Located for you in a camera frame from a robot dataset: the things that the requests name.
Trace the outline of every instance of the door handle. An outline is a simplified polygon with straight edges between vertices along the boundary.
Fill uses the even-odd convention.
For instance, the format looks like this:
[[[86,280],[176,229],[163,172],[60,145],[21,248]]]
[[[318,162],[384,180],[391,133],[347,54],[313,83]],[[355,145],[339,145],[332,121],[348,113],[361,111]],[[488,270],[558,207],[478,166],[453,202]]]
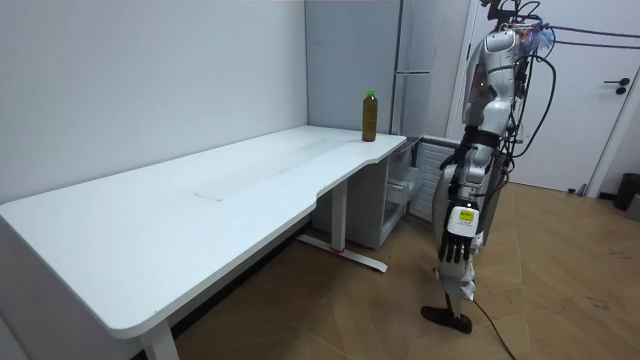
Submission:
[[[620,86],[627,86],[629,84],[631,84],[631,79],[629,78],[622,78],[619,81],[605,81],[605,84],[618,84]]]

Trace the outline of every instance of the trash can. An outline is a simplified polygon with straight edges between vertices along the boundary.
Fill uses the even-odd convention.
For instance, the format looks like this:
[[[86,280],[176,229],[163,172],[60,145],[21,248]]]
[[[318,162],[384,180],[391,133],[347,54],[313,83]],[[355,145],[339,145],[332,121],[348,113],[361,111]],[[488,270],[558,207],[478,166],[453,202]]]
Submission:
[[[633,197],[631,206],[629,206],[629,210],[627,210],[626,217],[627,219],[640,221],[640,195],[636,194]]]
[[[640,174],[624,174],[622,182],[618,188],[618,193],[613,201],[613,206],[620,210],[627,211],[633,197],[640,192]]]

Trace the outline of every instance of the black trash can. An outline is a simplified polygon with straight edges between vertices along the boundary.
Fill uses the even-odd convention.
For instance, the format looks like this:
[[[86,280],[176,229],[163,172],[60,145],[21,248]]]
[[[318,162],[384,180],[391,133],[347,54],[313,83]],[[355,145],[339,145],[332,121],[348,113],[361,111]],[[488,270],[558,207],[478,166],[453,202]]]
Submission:
[[[618,188],[616,199],[613,201],[613,206],[627,211],[633,201],[633,197],[638,193],[640,193],[640,174],[629,173],[622,175],[622,182]]]

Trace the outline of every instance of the bottle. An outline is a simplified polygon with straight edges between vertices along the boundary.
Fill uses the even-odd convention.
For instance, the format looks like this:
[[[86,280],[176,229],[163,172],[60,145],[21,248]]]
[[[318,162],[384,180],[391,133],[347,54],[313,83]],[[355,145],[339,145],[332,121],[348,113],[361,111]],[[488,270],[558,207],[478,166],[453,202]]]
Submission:
[[[378,99],[374,90],[367,90],[362,102],[362,141],[375,141],[378,127]]]

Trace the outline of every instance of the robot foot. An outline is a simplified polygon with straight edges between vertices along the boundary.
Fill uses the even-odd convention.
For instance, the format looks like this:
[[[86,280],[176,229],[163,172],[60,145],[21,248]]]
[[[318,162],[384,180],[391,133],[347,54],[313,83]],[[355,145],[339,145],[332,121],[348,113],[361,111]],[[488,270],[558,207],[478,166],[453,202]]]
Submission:
[[[420,314],[431,322],[440,326],[450,327],[465,334],[471,334],[471,331],[473,330],[473,324],[468,316],[460,315],[459,318],[456,318],[453,315],[453,311],[447,308],[440,309],[431,306],[423,306],[422,309],[420,309]]]

